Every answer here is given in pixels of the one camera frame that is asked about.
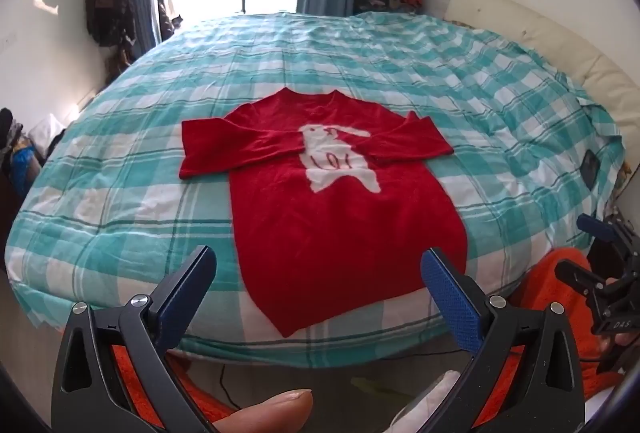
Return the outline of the person's right hand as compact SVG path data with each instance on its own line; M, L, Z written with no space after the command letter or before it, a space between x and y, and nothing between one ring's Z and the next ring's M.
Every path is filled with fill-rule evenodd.
M619 333L618 335L604 335L599 338L599 349L601 353L608 352L613 345L628 346L639 341L638 333Z

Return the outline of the person's left hand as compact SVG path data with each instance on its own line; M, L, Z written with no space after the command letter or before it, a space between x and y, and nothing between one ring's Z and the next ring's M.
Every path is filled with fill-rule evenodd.
M214 423L220 433L296 433L314 407L312 390L285 392Z

